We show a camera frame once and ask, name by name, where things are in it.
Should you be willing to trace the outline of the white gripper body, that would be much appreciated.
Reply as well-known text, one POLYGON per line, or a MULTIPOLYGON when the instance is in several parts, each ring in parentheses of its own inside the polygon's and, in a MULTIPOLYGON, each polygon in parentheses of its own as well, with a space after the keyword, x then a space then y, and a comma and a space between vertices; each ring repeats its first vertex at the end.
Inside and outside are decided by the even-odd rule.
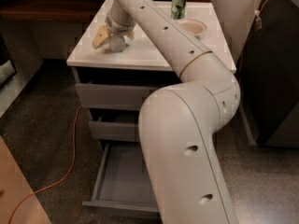
POLYGON ((106 17, 106 26, 111 34, 115 36, 126 36, 128 32, 134 31, 135 21, 126 12, 108 12, 106 17))

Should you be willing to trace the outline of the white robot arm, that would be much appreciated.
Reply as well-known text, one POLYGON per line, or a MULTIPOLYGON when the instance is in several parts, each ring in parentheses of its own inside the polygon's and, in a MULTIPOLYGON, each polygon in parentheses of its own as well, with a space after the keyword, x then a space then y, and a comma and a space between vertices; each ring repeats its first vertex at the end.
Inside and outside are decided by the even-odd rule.
POLYGON ((107 29, 124 36, 138 24, 180 79, 152 93, 138 129, 163 224, 239 224, 213 135, 235 115, 232 71, 153 0, 114 0, 107 29))

